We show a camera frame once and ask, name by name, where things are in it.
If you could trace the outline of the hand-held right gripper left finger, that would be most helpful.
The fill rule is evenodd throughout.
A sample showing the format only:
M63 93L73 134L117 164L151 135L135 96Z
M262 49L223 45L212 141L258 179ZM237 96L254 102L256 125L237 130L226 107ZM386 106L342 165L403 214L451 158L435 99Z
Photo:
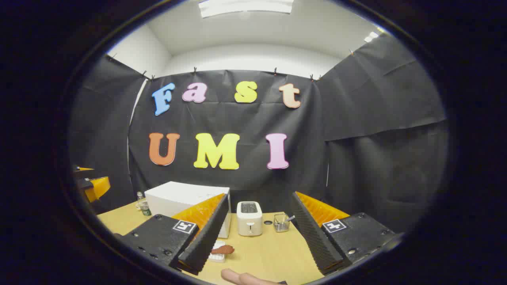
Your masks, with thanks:
M198 275L229 212L229 196L220 193L172 215L149 218L117 238L153 264Z

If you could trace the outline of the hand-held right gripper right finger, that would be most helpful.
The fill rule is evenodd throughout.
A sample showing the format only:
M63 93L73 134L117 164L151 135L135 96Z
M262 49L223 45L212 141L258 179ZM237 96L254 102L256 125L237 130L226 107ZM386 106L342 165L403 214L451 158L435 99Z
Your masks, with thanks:
M349 215L300 192L292 193L290 208L325 276L364 260L399 236L366 213Z

